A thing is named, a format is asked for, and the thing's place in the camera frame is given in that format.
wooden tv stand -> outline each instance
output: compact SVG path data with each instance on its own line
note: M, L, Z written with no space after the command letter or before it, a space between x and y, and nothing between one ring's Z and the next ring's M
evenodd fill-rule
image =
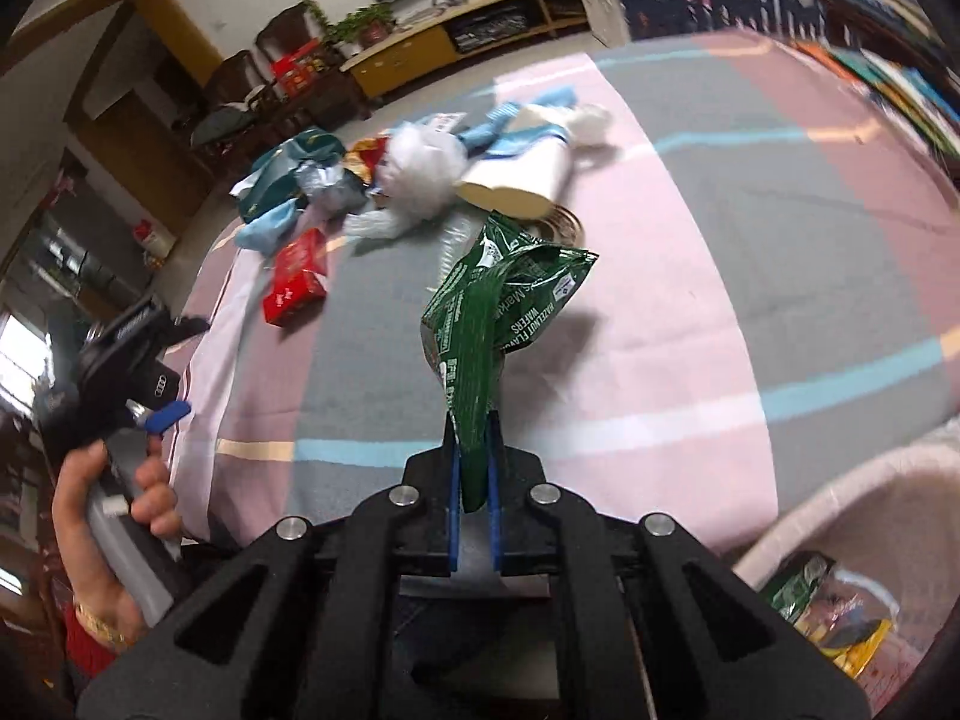
M530 2L534 1L542 23L532 25L520 34L477 47L476 50L457 50L449 31L451 25L456 25L456 20L491 5L510 4L510 1L525 1L527 7L533 7ZM344 62L340 69L356 79L367 97L377 98L462 59L469 59L535 35L548 34L556 37L559 29L586 23L586 12L559 14L555 8L551 8L551 0L469 0L463 5L448 7L439 15L414 23L410 28L395 31L386 40Z

red sleeve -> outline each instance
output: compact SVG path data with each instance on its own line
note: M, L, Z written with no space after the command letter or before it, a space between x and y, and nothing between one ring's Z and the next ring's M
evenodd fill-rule
M116 660L116 654L107 650L83 630L72 605L66 610L64 624L66 624L66 656L83 674L90 678L96 677Z

floor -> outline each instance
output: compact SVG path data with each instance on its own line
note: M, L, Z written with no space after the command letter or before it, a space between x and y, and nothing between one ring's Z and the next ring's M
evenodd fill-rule
M366 122L349 122L338 129L336 134L344 143L353 143L358 138L371 135L410 117L435 100L454 98L469 90L486 86L503 74L536 62L544 62L572 53L596 52L601 49L603 44L592 34L578 32L558 40L544 41L496 55L487 61L464 68L452 76L415 89L405 97L376 110ZM163 298L175 314L179 314L184 309L186 298L189 296L193 281L210 245L234 218L236 218L236 210L232 198L222 191L210 194L187 231L179 239L166 265L155 276L152 289Z

cabinet drawer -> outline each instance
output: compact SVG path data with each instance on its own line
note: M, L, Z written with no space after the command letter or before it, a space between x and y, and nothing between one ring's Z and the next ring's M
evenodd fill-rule
M367 97L379 97L457 59L453 43L438 25L378 52L350 72Z

green wrapper in bin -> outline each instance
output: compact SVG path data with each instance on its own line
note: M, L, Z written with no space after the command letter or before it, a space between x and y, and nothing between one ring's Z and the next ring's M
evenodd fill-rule
M539 240L496 212L450 271L421 319L461 455L461 500L487 499L484 429L503 355L536 341L587 278L597 255Z

